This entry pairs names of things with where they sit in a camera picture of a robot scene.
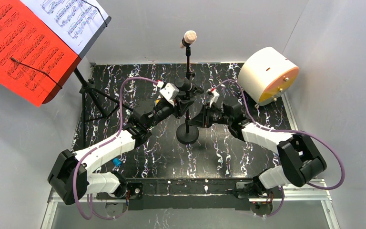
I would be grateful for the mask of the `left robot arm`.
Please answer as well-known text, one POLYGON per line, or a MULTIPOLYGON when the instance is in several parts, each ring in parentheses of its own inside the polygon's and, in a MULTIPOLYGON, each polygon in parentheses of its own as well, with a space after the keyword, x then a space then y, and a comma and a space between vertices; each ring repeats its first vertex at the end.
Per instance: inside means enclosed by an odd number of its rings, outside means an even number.
POLYGON ((167 117, 181 117, 185 113, 181 99, 159 102, 139 101, 122 131, 88 148, 59 153, 48 183, 66 205, 72 205, 86 194, 113 193, 125 181, 114 172, 96 173, 95 170, 117 156, 143 145, 152 135, 150 129, 167 117))

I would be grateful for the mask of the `tall black mic stand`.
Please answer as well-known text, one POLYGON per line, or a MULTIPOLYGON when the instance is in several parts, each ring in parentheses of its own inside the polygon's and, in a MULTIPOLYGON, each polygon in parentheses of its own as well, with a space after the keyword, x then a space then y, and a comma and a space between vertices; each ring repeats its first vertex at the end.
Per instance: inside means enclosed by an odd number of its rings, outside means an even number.
POLYGON ((191 70, 191 61, 190 61, 191 47, 190 47, 190 45, 185 47, 185 55, 186 55, 186 78, 188 80, 190 80, 194 76, 194 73, 191 70))

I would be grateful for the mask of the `pink-headed microphone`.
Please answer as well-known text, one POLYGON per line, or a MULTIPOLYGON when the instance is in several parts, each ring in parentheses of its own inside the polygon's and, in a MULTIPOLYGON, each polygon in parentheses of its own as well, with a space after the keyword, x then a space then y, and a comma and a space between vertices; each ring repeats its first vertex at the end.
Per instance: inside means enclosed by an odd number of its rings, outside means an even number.
POLYGON ((186 31, 180 43, 180 48, 189 47, 197 40, 197 33, 193 30, 186 31))

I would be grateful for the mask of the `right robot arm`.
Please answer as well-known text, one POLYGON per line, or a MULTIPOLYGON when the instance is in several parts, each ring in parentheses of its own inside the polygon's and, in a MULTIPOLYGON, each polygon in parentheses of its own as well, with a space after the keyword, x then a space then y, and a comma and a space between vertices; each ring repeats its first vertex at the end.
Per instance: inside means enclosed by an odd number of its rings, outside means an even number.
POLYGON ((311 137, 305 134, 262 130, 243 113, 240 104, 223 104, 221 108, 214 104, 205 104, 188 124, 201 128, 209 128, 213 124, 226 125, 235 138, 278 154, 281 164, 264 170, 248 183, 237 185, 231 191, 236 196, 259 196, 274 187, 288 184, 302 187, 327 168, 311 137))

